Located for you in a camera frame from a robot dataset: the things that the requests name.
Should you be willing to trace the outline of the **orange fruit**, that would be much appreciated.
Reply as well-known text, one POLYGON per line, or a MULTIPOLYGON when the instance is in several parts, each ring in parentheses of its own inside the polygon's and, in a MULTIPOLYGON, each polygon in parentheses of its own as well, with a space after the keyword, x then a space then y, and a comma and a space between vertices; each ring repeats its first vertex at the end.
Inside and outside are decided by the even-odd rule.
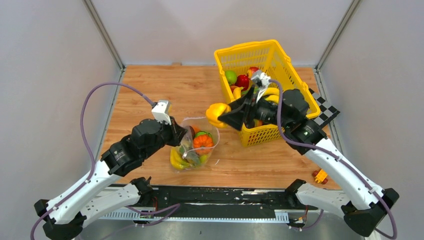
POLYGON ((192 127, 195 134, 200 131, 200 129, 197 126, 192 125, 191 127, 192 127))

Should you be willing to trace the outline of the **yellow bell pepper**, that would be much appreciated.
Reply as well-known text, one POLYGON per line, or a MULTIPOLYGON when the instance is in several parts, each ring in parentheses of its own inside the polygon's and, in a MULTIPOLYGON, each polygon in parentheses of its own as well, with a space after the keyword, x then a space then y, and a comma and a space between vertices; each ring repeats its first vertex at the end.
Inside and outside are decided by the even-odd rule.
POLYGON ((205 116, 208 119, 208 122, 217 127, 217 128, 225 128, 227 126, 226 123, 218 120, 222 114, 228 113, 231 111, 231 107, 226 103, 214 103, 209 106, 209 108, 205 112, 205 116))

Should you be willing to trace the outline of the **small watermelon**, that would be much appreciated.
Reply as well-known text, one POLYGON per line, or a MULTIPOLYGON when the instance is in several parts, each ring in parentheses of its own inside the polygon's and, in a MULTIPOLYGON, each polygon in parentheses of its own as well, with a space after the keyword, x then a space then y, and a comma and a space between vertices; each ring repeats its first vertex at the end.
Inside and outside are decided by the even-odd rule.
POLYGON ((197 138, 202 138, 202 139, 206 139, 206 138, 212 138, 212 134, 206 131, 199 131, 195 134, 194 136, 195 139, 197 138))

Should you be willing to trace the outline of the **clear zip top bag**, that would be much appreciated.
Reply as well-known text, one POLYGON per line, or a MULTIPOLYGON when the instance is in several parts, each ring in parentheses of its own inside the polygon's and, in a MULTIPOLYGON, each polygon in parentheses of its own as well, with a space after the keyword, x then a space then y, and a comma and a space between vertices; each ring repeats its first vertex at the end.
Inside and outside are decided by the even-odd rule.
POLYGON ((186 117, 181 123, 187 130, 180 145, 170 150, 170 165, 177 171, 203 167, 220 142, 217 127, 206 117, 186 117))

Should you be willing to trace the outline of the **small orange pumpkin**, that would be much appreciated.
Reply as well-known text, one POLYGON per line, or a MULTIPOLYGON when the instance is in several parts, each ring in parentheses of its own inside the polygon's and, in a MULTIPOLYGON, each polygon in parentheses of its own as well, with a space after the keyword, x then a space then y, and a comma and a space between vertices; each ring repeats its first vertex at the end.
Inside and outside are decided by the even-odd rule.
POLYGON ((213 138, 194 138, 193 147, 196 153, 206 155, 214 146, 213 138))

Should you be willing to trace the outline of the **yellow banana bunch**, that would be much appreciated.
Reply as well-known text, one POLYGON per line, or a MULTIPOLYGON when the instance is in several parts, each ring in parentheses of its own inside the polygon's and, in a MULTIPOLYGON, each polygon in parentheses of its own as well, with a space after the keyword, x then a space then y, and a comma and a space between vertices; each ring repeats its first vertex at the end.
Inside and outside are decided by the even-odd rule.
POLYGON ((199 155, 196 152, 189 151, 185 157, 177 147, 172 147, 170 151, 170 164, 176 170, 188 170, 200 168, 209 160, 208 154, 199 155))

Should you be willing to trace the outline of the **yellow plastic basket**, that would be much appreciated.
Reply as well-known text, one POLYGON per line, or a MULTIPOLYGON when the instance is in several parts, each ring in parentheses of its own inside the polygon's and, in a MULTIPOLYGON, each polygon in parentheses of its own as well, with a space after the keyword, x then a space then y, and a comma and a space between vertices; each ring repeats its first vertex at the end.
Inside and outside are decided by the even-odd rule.
MULTIPOLYGON (((284 52, 278 41, 274 39, 252 41, 218 49, 214 52, 217 63, 221 90, 226 103, 235 100, 228 83, 225 71, 234 71, 237 76, 247 74, 251 67, 257 67, 272 79, 278 81, 283 90, 298 89, 308 103, 306 112, 308 119, 315 119, 322 110, 318 105, 306 82, 302 81, 294 69, 291 59, 284 52)), ((242 125, 239 136, 243 147, 250 147, 281 138, 278 127, 273 124, 248 128, 242 125)))

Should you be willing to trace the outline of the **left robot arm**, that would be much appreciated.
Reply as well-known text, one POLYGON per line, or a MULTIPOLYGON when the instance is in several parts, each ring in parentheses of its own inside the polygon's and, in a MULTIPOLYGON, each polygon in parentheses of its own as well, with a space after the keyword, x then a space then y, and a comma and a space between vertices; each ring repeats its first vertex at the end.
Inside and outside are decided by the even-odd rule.
POLYGON ((94 169, 54 199, 40 199, 34 208, 44 221, 43 231, 51 240, 71 240, 98 218, 119 208, 138 203, 142 207, 153 201, 150 181, 136 178, 120 189, 98 197, 106 187, 126 176, 164 146, 180 145, 188 130, 175 119, 170 124, 144 119, 131 134, 116 142, 102 154, 94 169))

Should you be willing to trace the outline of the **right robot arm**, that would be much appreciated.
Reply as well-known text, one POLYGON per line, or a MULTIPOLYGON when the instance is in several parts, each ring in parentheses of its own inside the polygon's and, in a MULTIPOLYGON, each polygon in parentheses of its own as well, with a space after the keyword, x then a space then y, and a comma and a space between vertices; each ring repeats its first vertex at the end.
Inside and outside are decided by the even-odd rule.
POLYGON ((378 231, 385 218, 392 225, 391 240, 397 238, 397 226, 391 212, 399 199, 392 188, 382 188, 361 173, 336 148, 322 128, 307 118, 309 108, 298 89, 280 90, 278 104, 269 103, 250 90, 231 103, 216 103, 206 112, 209 122, 217 127, 230 126, 238 131, 251 120, 276 125, 281 137, 299 154, 315 162, 340 186, 340 191, 317 188, 304 180, 295 180, 285 195, 292 209, 314 206, 343 218, 357 234, 369 237, 378 231))

